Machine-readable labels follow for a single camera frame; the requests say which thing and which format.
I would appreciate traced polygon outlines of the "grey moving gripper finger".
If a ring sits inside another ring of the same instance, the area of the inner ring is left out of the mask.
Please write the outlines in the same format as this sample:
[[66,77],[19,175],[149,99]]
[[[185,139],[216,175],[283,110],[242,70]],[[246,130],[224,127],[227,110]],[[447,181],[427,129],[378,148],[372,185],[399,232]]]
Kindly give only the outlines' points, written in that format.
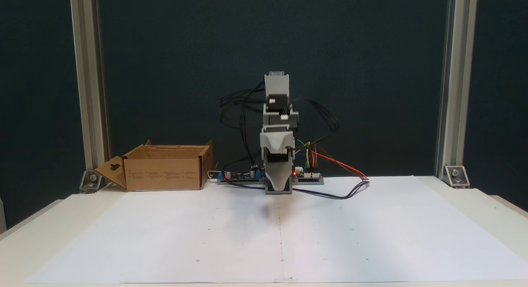
[[265,167],[266,192],[292,192],[293,161],[268,162]]

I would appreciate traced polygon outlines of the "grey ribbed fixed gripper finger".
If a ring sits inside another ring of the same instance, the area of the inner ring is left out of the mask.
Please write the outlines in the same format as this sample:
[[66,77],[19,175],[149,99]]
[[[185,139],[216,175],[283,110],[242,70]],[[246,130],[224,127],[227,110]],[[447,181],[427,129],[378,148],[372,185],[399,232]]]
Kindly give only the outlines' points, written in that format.
[[262,156],[265,151],[272,154],[286,154],[288,149],[295,147],[293,132],[262,132],[260,133]]

